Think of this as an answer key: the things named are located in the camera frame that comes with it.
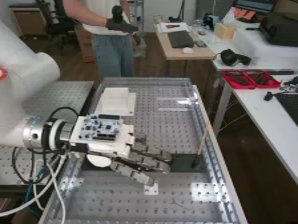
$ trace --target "computer keyboard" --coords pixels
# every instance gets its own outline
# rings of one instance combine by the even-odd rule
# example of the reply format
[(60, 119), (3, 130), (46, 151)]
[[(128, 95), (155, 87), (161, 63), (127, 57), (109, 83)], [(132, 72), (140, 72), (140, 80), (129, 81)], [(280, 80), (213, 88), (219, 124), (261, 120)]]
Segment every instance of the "computer keyboard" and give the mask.
[(278, 93), (276, 97), (298, 125), (298, 93)]
[(193, 47), (195, 42), (187, 31), (179, 31), (168, 34), (173, 48)]

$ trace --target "small white object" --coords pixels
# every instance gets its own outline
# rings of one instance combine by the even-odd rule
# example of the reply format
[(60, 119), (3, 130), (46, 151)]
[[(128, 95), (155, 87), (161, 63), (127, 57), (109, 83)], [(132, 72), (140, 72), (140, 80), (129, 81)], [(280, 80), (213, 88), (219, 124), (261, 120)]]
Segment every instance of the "small white object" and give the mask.
[(136, 93), (131, 93), (128, 88), (105, 88), (95, 113), (133, 116), (136, 98)]
[(185, 47), (185, 48), (183, 49), (183, 52), (184, 52), (184, 54), (193, 54), (193, 53), (195, 53), (195, 50), (193, 50), (193, 48), (191, 48), (191, 47)]
[(159, 195), (159, 181), (157, 180), (152, 187), (144, 185), (144, 194), (145, 195)]
[(87, 158), (89, 162), (96, 166), (96, 167), (108, 167), (112, 163), (111, 159), (104, 156), (96, 156), (96, 155), (87, 155)]

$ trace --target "optical breadboard table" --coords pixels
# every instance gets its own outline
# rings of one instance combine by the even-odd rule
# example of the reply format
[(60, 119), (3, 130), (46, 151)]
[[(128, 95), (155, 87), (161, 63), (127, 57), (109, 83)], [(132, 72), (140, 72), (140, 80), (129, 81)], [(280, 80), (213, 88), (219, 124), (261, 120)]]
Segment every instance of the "optical breadboard table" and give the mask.
[[(52, 111), (63, 106), (72, 107), (80, 113), (91, 94), (92, 87), (93, 82), (55, 82), (24, 102), (27, 114), (48, 118)], [(76, 120), (76, 116), (70, 111), (62, 111), (58, 115), (68, 121)], [(23, 184), (12, 169), (12, 150), (14, 147), (0, 146), (2, 187)], [(18, 169), (24, 178), (28, 179), (31, 170), (31, 152), (27, 149), (20, 148), (16, 155)]]
[[(66, 223), (248, 223), (213, 131), (200, 169), (191, 168), (208, 115), (189, 79), (105, 79), (89, 113), (107, 87), (128, 87), (137, 94), (136, 114), (123, 117), (124, 122), (135, 125), (136, 135), (147, 136), (149, 146), (172, 153), (172, 173), (151, 172), (159, 180), (159, 195), (149, 196), (144, 185), (107, 169), (87, 169), (85, 155), (74, 154), (60, 181)], [(62, 205), (54, 193), (40, 223), (60, 222)]]

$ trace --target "black object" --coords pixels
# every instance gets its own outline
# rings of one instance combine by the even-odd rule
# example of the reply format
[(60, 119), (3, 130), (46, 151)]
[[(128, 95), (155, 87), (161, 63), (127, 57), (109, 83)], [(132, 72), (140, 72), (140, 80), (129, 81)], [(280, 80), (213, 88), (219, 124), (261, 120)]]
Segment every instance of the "black object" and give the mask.
[(185, 0), (183, 0), (179, 17), (177, 18), (175, 18), (173, 16), (169, 17), (169, 21), (172, 23), (180, 23), (184, 21), (184, 11), (185, 11)]
[(276, 97), (298, 125), (298, 94), (278, 93)]
[(258, 30), (258, 28), (246, 28), (245, 30), (253, 31), (253, 30)]
[(115, 23), (113, 19), (108, 19), (107, 28), (109, 30), (121, 31), (125, 33), (135, 33), (139, 31), (139, 28), (131, 24), (128, 24), (124, 20), (121, 23)]
[(245, 55), (236, 54), (231, 49), (221, 52), (221, 60), (228, 66), (234, 66), (237, 63), (249, 65), (252, 62), (252, 58)]
[(120, 5), (116, 5), (112, 9), (115, 23), (121, 23), (124, 21), (123, 13), (124, 13), (123, 7)]
[(286, 86), (298, 85), (298, 77), (296, 77), (292, 81), (284, 83)]
[(207, 47), (208, 46), (203, 40), (195, 41), (195, 44), (197, 45), (197, 47)]
[(233, 6), (266, 15), (274, 10), (278, 0), (234, 0)]
[(215, 30), (215, 22), (213, 22), (213, 18), (212, 18), (212, 13), (207, 13), (203, 19), (203, 25), (205, 27), (209, 27), (211, 30)]
[(132, 24), (128, 24), (127, 21), (124, 20), (124, 9), (120, 5), (116, 5), (112, 8), (112, 14), (113, 14), (113, 18), (108, 19), (107, 21), (107, 28), (109, 30), (116, 30), (116, 31), (121, 31), (125, 33), (135, 33), (139, 31), (139, 27), (133, 26)]
[(59, 16), (59, 12), (52, 12), (50, 10), (50, 3), (44, 0), (36, 0), (36, 5), (40, 8), (42, 14), (46, 19), (46, 32), (50, 36), (56, 37), (47, 47), (47, 51), (50, 51), (50, 49), (58, 45), (60, 47), (60, 54), (63, 55), (64, 46), (67, 44), (67, 37), (71, 36), (70, 32), (75, 31), (76, 23), (67, 16)]
[(179, 31), (168, 34), (173, 48), (193, 47), (195, 42), (187, 31)]
[(272, 92), (268, 92), (266, 96), (264, 97), (265, 101), (270, 101), (273, 99), (274, 95)]
[(237, 18), (237, 20), (241, 21), (242, 23), (258, 23), (260, 22), (256, 15), (253, 16), (252, 19), (246, 19), (246, 18), (241, 17), (241, 18)]
[(270, 75), (294, 75), (293, 70), (266, 71)]
[(270, 13), (260, 31), (272, 44), (298, 47), (298, 14)]

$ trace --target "red object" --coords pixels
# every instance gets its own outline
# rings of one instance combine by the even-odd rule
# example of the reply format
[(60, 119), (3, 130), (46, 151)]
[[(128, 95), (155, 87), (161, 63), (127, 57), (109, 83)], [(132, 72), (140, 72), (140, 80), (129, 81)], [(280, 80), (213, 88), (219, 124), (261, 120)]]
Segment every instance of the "red object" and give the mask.
[(8, 74), (7, 70), (3, 67), (0, 67), (0, 82), (7, 78), (7, 74)]
[(244, 71), (249, 79), (256, 83), (256, 87), (260, 89), (276, 89), (281, 87), (281, 82), (278, 82), (273, 76), (262, 70), (246, 70)]
[(176, 28), (176, 27), (180, 27), (180, 25), (168, 25), (167, 28), (172, 29), (172, 28)]
[(231, 70), (221, 72), (223, 77), (234, 89), (276, 89), (281, 83), (262, 70)]
[(254, 81), (244, 74), (242, 71), (223, 71), (223, 77), (234, 89), (254, 89)]

